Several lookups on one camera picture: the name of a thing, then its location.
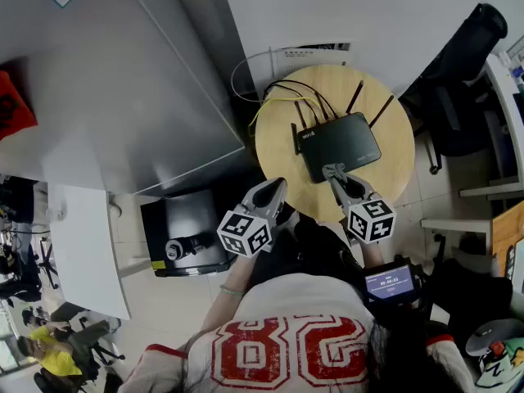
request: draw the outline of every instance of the round wooden table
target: round wooden table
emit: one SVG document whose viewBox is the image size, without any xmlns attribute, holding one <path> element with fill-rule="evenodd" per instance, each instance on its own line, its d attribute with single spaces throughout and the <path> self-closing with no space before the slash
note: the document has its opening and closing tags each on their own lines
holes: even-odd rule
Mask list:
<svg viewBox="0 0 524 393">
<path fill-rule="evenodd" d="M 364 87 L 351 109 L 352 113 L 362 112 L 368 123 L 380 111 L 391 92 L 373 77 L 343 65 L 315 65 L 295 71 L 286 79 L 298 80 L 312 86 L 322 93 L 335 112 L 346 114 L 350 100 L 360 80 Z M 314 93 L 305 86 L 294 83 L 281 83 L 294 88 L 305 97 L 315 98 Z M 268 98 L 297 97 L 294 92 L 274 87 Z M 332 114 L 324 103 L 326 112 Z M 303 103 L 300 108 L 305 122 L 314 126 L 311 110 Z M 315 108 L 321 123 L 325 122 L 321 110 Z M 286 202 L 321 222 L 337 222 L 344 218 L 337 205 L 328 182 L 313 183 L 302 155 L 295 155 L 291 123 L 297 131 L 303 129 L 293 102 L 275 101 L 260 112 L 256 122 L 255 144 L 260 166 L 267 179 L 284 177 L 287 180 Z M 408 184 L 413 172 L 415 144 L 413 130 L 404 108 L 393 99 L 382 117 L 373 126 L 373 134 L 382 157 L 352 170 L 351 173 L 367 180 L 383 197 L 395 202 Z"/>
</svg>

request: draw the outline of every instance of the yellow cable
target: yellow cable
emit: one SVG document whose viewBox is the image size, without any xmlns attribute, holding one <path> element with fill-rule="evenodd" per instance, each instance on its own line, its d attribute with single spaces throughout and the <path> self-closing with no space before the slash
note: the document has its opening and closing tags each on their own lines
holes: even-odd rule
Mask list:
<svg viewBox="0 0 524 393">
<path fill-rule="evenodd" d="M 312 97 L 273 97 L 264 102 L 264 105 L 262 105 L 259 111 L 256 113 L 255 118 L 253 118 L 251 123 L 247 125 L 247 129 L 249 129 L 255 123 L 256 119 L 259 116 L 259 113 L 272 101 L 311 101 L 316 107 L 320 107 L 317 101 Z"/>
</svg>

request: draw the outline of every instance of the white t-shirt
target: white t-shirt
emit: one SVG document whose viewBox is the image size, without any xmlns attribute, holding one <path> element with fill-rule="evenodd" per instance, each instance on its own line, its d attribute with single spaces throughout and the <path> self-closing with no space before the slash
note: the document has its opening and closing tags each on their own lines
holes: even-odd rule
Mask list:
<svg viewBox="0 0 524 393">
<path fill-rule="evenodd" d="M 194 391 L 361 392 L 366 389 L 373 316 L 338 279 L 294 273 L 251 289 L 231 322 L 200 337 L 189 355 L 151 346 L 121 393 L 164 393 L 187 362 Z M 449 336 L 428 342 L 464 391 L 475 391 Z"/>
</svg>

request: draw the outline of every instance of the white cable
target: white cable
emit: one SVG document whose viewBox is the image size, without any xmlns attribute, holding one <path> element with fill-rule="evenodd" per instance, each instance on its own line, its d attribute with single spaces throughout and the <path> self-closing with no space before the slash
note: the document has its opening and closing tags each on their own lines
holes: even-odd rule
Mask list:
<svg viewBox="0 0 524 393">
<path fill-rule="evenodd" d="M 237 95 L 238 97 L 240 97 L 242 100 L 244 101 L 247 101 L 247 102 L 254 102 L 254 103 L 262 103 L 262 101 L 259 101 L 259 100 L 254 100 L 254 99 L 246 99 L 245 97 L 239 95 L 237 93 L 237 91 L 235 90 L 235 86 L 233 85 L 233 77 L 235 75 L 235 72 L 237 71 L 238 67 L 240 67 L 243 63 L 245 63 L 246 61 L 250 60 L 251 58 L 255 58 L 256 56 L 261 56 L 261 55 L 264 55 L 264 54 L 270 54 L 271 52 L 278 52 L 278 51 L 283 51 L 285 49 L 289 49 L 291 47 L 285 47 L 285 48 L 280 48 L 278 50 L 275 50 L 275 51 L 272 51 L 271 49 L 269 49 L 268 51 L 262 51 L 262 52 L 257 52 L 256 54 L 253 54 L 252 56 L 248 56 L 247 58 L 244 58 L 242 61 L 240 61 L 237 66 L 233 69 L 233 72 L 231 73 L 231 89 L 233 90 L 233 93 L 235 93 L 235 95 Z"/>
</svg>

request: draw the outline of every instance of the red printed number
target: red printed number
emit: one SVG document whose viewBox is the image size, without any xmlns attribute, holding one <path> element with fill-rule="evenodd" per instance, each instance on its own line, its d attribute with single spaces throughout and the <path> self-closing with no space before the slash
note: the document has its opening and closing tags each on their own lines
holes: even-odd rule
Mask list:
<svg viewBox="0 0 524 393">
<path fill-rule="evenodd" d="M 289 378 L 285 318 L 222 326 L 213 342 L 211 378 L 221 386 L 274 390 Z"/>
<path fill-rule="evenodd" d="M 367 377 L 364 333 L 348 318 L 312 318 L 296 333 L 300 376 L 312 386 L 362 382 Z"/>
</svg>

